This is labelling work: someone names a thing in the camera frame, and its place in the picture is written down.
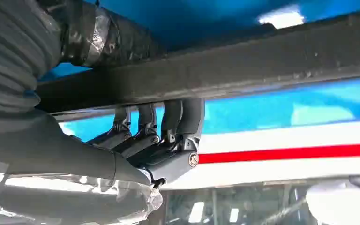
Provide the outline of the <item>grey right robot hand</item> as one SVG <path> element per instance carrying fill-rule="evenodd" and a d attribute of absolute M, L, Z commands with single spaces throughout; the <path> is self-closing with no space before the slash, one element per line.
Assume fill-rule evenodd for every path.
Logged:
<path fill-rule="evenodd" d="M 198 165 L 203 98 L 164 102 L 161 133 L 152 104 L 138 106 L 129 132 L 121 109 L 113 127 L 83 142 L 45 117 L 0 127 L 0 225 L 133 225 L 163 203 L 161 187 Z"/>

